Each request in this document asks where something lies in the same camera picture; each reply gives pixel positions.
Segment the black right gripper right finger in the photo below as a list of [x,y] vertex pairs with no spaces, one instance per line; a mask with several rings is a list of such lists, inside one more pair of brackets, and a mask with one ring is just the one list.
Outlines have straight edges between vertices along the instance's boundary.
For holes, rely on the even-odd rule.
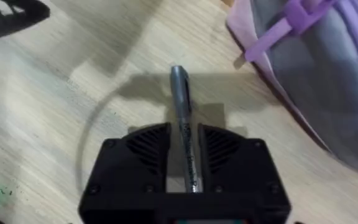
[[264,140],[205,124],[198,125],[205,192],[258,194],[264,201],[288,196]]

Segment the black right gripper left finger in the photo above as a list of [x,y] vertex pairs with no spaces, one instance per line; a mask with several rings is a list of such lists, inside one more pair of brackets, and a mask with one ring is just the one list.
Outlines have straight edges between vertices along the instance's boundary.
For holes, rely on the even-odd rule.
[[172,125],[158,123],[103,141],[82,198],[166,193]]

